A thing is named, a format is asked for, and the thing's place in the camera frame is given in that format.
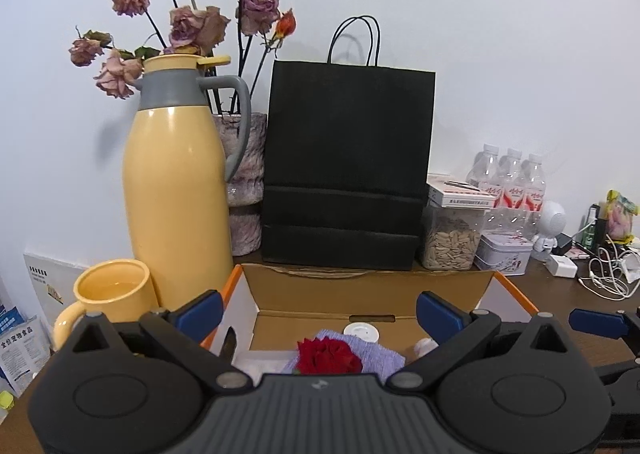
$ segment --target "blue gripper pad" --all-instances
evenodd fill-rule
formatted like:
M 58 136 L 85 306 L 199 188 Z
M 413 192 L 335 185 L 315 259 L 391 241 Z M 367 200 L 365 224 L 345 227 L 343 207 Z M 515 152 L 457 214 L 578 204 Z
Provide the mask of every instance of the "blue gripper pad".
M 415 303 L 418 324 L 438 344 L 444 344 L 471 322 L 471 317 L 431 291 L 423 291 Z
M 169 322 L 178 331 L 200 343 L 218 327 L 224 311 L 222 296 L 216 290 L 208 290 L 191 303 L 172 312 Z
M 574 309 L 569 314 L 569 326 L 576 331 L 610 339 L 619 339 L 629 333 L 629 326 L 620 313 L 588 309 Z

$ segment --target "yellow thermos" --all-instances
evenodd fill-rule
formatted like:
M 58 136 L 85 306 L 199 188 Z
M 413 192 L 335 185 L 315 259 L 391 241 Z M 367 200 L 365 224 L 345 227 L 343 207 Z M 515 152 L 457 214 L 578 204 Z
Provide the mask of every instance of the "yellow thermos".
M 249 138 L 251 100 L 237 76 L 203 76 L 228 57 L 173 54 L 145 61 L 140 108 L 124 152 L 122 183 L 136 259 L 149 267 L 158 302 L 175 310 L 233 268 L 226 181 Z M 239 145 L 225 160 L 205 90 L 234 88 L 242 113 Z

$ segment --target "purple cloth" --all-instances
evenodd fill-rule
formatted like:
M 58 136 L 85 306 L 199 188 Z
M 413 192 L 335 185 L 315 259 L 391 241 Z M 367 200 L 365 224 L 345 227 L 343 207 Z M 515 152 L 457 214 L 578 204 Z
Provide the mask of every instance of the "purple cloth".
M 366 342 L 353 335 L 343 335 L 330 329 L 323 329 L 316 335 L 317 339 L 329 337 L 347 342 L 354 355 L 362 362 L 363 373 L 375 373 L 379 376 L 380 381 L 384 384 L 386 379 L 396 371 L 404 367 L 404 357 L 395 351 L 383 348 L 379 344 Z M 299 355 L 290 360 L 282 370 L 282 373 L 291 374 L 298 363 Z

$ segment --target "textured flower pot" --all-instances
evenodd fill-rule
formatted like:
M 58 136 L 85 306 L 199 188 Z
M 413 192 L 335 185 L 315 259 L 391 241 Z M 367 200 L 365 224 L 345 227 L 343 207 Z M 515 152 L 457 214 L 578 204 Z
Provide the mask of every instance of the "textured flower pot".
M 220 140 L 228 157 L 238 147 L 240 115 L 214 115 Z M 226 184 L 229 203 L 231 249 L 244 256 L 260 247 L 260 202 L 264 192 L 264 140 L 267 135 L 266 113 L 252 113 L 251 131 L 238 171 Z

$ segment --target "mug handle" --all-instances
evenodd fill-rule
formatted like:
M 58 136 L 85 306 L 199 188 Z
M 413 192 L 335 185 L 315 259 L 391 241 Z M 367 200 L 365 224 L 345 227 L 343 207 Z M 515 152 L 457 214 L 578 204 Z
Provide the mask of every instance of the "mug handle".
M 238 109 L 240 110 L 240 132 L 238 135 L 238 149 L 229 155 L 225 162 L 225 181 L 228 182 L 240 166 L 251 129 L 251 94 L 249 86 L 237 75 L 221 75 L 219 77 L 198 77 L 200 89 L 233 88 L 238 92 Z
M 75 301 L 71 306 L 60 312 L 56 323 L 53 325 L 53 348 L 55 351 L 59 351 L 62 348 L 62 345 L 71 335 L 74 324 L 85 312 L 86 310 L 80 301 Z

